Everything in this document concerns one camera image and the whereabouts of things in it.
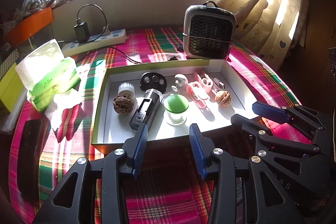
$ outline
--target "black charger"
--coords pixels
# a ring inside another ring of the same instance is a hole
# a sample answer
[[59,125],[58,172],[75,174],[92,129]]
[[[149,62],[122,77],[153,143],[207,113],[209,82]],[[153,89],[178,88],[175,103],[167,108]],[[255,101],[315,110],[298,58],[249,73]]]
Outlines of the black charger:
[[74,28],[78,42],[87,42],[90,39],[89,27],[86,21],[82,23],[81,19],[78,17],[77,25]]

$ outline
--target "dark brown walnut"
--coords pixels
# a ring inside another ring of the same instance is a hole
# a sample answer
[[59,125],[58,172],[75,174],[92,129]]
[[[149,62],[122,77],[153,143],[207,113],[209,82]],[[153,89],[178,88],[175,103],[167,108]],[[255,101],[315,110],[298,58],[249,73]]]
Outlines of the dark brown walnut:
[[220,90],[215,96],[216,103],[222,106],[228,106],[231,103],[231,95],[226,90]]
[[129,114],[134,107],[134,102],[129,94],[118,95],[113,100],[113,107],[118,114]]

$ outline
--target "portable heater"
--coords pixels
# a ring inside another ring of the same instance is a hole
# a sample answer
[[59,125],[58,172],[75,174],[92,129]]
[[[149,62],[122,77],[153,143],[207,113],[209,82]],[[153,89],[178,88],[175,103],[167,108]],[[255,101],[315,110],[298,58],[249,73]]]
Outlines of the portable heater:
[[190,58],[226,59],[235,28],[233,13],[218,8],[213,1],[193,5],[185,12],[183,50]]

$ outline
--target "plaid tablecloth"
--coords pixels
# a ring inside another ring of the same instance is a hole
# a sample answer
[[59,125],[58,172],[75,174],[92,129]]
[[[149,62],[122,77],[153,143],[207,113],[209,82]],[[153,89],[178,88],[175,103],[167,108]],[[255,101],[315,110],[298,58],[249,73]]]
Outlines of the plaid tablecloth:
[[[164,62],[177,53],[182,44],[182,29],[161,28],[127,32],[127,42],[117,45],[133,59],[140,62]],[[83,77],[79,92],[83,103],[63,112],[63,122],[57,133],[45,132],[45,145],[40,158],[39,191],[40,201],[25,201],[17,188],[17,155],[22,129],[27,120],[42,119],[47,129],[47,119],[26,102],[21,111],[11,146],[9,161],[9,189],[11,203],[25,223],[31,223],[38,209],[52,189],[62,179],[71,165],[80,157],[89,160],[102,158],[90,144],[94,116],[101,83],[107,68],[130,64],[125,57],[111,48],[90,54],[74,56]],[[270,105],[293,106],[298,99],[282,80],[258,57],[246,48],[234,43],[228,63],[236,70],[256,99]],[[309,143],[309,141],[288,125],[278,125],[263,119],[280,138]],[[251,149],[244,146],[244,139],[238,135],[227,136],[222,148],[232,155],[246,156]],[[146,153],[142,172],[136,181],[125,182],[127,210],[131,224],[138,223],[206,223],[211,204],[212,182],[204,182],[197,174],[188,147],[184,150],[150,151]],[[237,180],[238,213],[241,220],[241,185]],[[100,223],[100,182],[97,183],[96,223]]]

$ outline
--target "yellow box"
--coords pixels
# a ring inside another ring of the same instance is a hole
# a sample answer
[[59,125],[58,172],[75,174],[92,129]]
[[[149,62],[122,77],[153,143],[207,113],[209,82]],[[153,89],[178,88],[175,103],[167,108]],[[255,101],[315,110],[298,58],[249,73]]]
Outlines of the yellow box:
[[15,71],[14,63],[0,81],[0,113],[12,112],[16,99],[23,89],[23,84]]

